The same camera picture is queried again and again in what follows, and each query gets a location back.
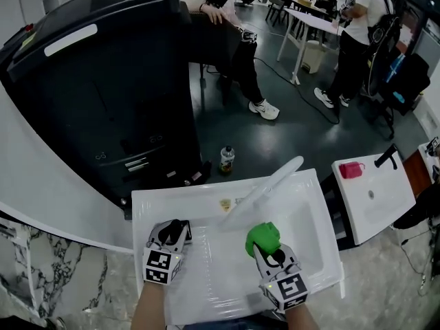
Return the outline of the white curved faucet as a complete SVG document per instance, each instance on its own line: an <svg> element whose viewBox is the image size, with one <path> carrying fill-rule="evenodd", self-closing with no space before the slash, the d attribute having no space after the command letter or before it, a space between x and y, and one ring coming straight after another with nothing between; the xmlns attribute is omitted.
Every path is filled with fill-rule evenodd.
<svg viewBox="0 0 440 330"><path fill-rule="evenodd" d="M274 195L277 186L292 173L295 173L303 162L303 156L296 156L265 179L219 223L220 231L244 230L263 222L265 213L262 212L262 209L265 202Z"/></svg>

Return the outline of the white trash bin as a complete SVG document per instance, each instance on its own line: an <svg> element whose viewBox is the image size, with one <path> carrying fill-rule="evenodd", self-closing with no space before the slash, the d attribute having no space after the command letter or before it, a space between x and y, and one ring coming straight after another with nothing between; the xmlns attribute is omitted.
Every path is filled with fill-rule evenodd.
<svg viewBox="0 0 440 330"><path fill-rule="evenodd" d="M325 48L319 41L307 41L302 57L301 67L309 74L315 74L325 55Z"/></svg>

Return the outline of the drink bottle with label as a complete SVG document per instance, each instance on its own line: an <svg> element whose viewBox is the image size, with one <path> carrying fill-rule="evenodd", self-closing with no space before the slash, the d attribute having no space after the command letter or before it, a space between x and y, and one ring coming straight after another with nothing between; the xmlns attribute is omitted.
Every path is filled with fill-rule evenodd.
<svg viewBox="0 0 440 330"><path fill-rule="evenodd" d="M233 161L235 159L235 152L231 146L225 146L221 149L221 161L219 170L223 174L229 174L232 171Z"/></svg>

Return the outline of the white sink with dark cabinet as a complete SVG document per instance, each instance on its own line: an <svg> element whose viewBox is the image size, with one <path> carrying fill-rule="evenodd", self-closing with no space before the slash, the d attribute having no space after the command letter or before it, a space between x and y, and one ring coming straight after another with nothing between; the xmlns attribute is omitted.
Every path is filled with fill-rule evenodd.
<svg viewBox="0 0 440 330"><path fill-rule="evenodd" d="M393 155L397 170L390 160L375 167L382 154L337 160L331 174L320 182L340 251L368 241L415 205L399 153ZM347 162L363 163L362 176L343 179L338 167Z"/></svg>

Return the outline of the person's left forearm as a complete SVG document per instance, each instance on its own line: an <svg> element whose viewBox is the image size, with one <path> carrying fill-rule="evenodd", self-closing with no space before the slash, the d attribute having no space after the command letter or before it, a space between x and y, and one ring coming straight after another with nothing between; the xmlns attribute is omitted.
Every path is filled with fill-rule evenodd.
<svg viewBox="0 0 440 330"><path fill-rule="evenodd" d="M133 314L131 330L166 330L163 285L145 282Z"/></svg>

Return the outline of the green cloth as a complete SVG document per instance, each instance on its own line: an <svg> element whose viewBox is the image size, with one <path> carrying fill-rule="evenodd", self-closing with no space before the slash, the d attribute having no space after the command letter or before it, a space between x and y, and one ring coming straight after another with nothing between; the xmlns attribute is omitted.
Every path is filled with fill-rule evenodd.
<svg viewBox="0 0 440 330"><path fill-rule="evenodd" d="M257 245L264 253L272 255L281 247L280 237L280 232L272 222L258 224L248 232L245 250L254 258L254 245Z"/></svg>

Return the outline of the black faucet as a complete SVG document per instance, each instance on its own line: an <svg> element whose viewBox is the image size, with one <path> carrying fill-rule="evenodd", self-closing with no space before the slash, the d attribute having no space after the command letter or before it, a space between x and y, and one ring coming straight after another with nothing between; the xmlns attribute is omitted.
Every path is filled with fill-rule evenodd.
<svg viewBox="0 0 440 330"><path fill-rule="evenodd" d="M391 144L390 147L378 158L374 161L374 165L376 168L382 166L387 160L390 160L393 169L397 170L397 163L393 157L393 155L397 152L397 147L395 144Z"/></svg>

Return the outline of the black backpack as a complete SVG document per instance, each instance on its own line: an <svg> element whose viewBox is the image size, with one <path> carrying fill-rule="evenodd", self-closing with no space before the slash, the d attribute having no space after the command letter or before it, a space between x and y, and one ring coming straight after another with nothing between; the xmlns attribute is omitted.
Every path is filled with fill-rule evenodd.
<svg viewBox="0 0 440 330"><path fill-rule="evenodd" d="M391 52L399 40L401 29L399 17L391 11L389 1L384 0L384 4L386 14L368 29L370 41L366 51L368 74L364 80L364 87L369 97L373 97L381 87L391 64Z"/></svg>

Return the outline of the pink cloth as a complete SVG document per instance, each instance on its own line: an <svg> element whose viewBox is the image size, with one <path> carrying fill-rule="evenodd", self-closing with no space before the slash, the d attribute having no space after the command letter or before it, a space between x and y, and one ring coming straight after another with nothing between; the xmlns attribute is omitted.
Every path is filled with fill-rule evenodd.
<svg viewBox="0 0 440 330"><path fill-rule="evenodd" d="M355 179L362 176L365 165L360 162L347 162L340 164L338 168L343 179Z"/></svg>

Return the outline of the white sink basin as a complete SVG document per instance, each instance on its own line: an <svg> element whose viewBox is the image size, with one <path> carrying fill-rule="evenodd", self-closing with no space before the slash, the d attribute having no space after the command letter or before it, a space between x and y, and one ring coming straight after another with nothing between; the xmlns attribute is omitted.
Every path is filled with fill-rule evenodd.
<svg viewBox="0 0 440 330"><path fill-rule="evenodd" d="M223 204L240 203L265 182L262 177L204 186L139 190L132 194L135 274L143 284L143 250L159 223L190 222L191 242L183 262L165 289L165 317L170 325L242 318L272 308L259 283L261 275L245 251L248 230L264 221L280 232L307 275L312 294L339 283L340 255L329 211L314 169L291 173L263 198L257 217L241 217L244 228L220 230L227 217Z"/></svg>

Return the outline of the person's right forearm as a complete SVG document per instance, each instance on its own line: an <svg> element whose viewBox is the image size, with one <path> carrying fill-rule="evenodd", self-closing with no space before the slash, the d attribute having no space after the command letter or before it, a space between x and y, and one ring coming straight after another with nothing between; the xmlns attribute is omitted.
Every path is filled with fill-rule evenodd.
<svg viewBox="0 0 440 330"><path fill-rule="evenodd" d="M320 330L305 302L284 310L288 330Z"/></svg>

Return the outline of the marble pedestal basin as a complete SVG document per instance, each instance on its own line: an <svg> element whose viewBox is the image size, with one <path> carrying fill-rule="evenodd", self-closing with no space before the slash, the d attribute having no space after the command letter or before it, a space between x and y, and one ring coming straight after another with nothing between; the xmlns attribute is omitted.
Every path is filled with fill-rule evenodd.
<svg viewBox="0 0 440 330"><path fill-rule="evenodd" d="M0 330L129 330L136 303L131 253L0 218Z"/></svg>

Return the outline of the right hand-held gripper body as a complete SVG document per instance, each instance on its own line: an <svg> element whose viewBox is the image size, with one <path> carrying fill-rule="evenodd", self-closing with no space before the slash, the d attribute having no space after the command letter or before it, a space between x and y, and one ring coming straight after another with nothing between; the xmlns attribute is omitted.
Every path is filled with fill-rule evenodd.
<svg viewBox="0 0 440 330"><path fill-rule="evenodd" d="M279 311L301 305L308 297L307 276L298 264L291 264L275 276L262 279L260 288Z"/></svg>

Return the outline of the black office chair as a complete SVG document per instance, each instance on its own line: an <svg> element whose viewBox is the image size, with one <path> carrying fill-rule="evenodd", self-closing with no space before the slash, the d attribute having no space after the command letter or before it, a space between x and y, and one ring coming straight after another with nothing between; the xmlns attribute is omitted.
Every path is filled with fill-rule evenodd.
<svg viewBox="0 0 440 330"><path fill-rule="evenodd" d="M379 95L379 114L385 119L390 129L389 139L395 135L394 111L406 115L415 106L416 99L430 84L429 65L418 54L402 58L397 71L387 80Z"/></svg>

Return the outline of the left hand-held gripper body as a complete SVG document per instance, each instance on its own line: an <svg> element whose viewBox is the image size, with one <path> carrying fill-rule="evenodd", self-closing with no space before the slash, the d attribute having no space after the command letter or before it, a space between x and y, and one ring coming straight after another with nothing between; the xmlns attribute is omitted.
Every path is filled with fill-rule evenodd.
<svg viewBox="0 0 440 330"><path fill-rule="evenodd" d="M145 282L170 285L182 268L183 254L146 247L142 257L142 278Z"/></svg>

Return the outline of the white table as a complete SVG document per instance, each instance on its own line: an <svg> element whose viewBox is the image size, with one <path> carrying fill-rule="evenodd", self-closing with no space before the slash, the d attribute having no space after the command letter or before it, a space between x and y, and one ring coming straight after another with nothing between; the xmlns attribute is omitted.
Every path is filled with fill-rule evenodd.
<svg viewBox="0 0 440 330"><path fill-rule="evenodd" d="M292 9L285 9L285 11L289 14L289 16L292 18L289 21L289 24L287 26L287 31L283 37L283 42L281 44L281 47L278 52L278 56L276 58L276 61L279 62L281 60L281 57L283 55L285 46L288 41L291 41L297 48L298 48L298 56L296 59L296 64L294 67L294 70L291 75L290 83L293 85L300 85L300 81L298 79L298 70L300 69L300 66L302 65L303 56L306 49L307 44L307 35L310 28L314 28L317 31L320 32L320 39L319 39L319 48L324 50L325 52L329 52L331 54L337 55L340 51L340 48L337 47L336 49L327 47L326 45L323 45L323 35L324 33L331 34L334 36L341 36L342 32L344 31L344 27L341 27L338 25L337 22L329 22L325 21L324 19L320 19L318 17L312 16L311 14L306 14L304 12L299 12L297 10ZM297 38L294 38L291 35L291 28L293 26L294 20L293 18L297 19L299 22L304 23L304 32L302 35L302 38L298 40Z"/></svg>

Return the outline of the brown wooden cabinet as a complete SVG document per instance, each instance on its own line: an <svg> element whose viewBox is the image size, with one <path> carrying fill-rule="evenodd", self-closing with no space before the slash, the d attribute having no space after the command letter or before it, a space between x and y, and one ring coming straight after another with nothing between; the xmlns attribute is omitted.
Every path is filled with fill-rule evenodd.
<svg viewBox="0 0 440 330"><path fill-rule="evenodd" d="M419 149L403 161L403 166L415 198L434 183Z"/></svg>

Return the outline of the large black machine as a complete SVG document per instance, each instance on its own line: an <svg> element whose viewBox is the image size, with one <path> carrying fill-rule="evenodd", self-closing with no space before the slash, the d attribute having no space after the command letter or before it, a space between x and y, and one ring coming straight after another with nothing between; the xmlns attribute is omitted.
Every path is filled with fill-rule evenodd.
<svg viewBox="0 0 440 330"><path fill-rule="evenodd" d="M71 0L0 47L0 81L64 163L119 207L202 161L180 0Z"/></svg>

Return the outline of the black soap dispenser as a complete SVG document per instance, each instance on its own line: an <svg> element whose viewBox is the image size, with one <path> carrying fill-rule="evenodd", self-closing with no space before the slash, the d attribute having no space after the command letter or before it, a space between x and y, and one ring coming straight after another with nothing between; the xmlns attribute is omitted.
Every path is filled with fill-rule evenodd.
<svg viewBox="0 0 440 330"><path fill-rule="evenodd" d="M192 240L192 232L190 229L189 220L174 219L172 220L170 226L171 226L170 241L172 244L176 244L182 232L184 231L184 228L187 228L184 241L187 242Z"/></svg>

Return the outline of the dark chair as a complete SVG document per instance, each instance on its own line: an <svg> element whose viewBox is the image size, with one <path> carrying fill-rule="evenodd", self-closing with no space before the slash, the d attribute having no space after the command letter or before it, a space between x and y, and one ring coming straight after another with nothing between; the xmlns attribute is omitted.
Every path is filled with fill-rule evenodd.
<svg viewBox="0 0 440 330"><path fill-rule="evenodd" d="M229 21L211 23L203 12L191 12L184 2L180 3L185 20L184 36L187 59L198 64L200 85L204 85L206 66L214 66L223 72L221 82L221 101L225 105L229 98L233 77L232 59L241 40L241 32Z"/></svg>

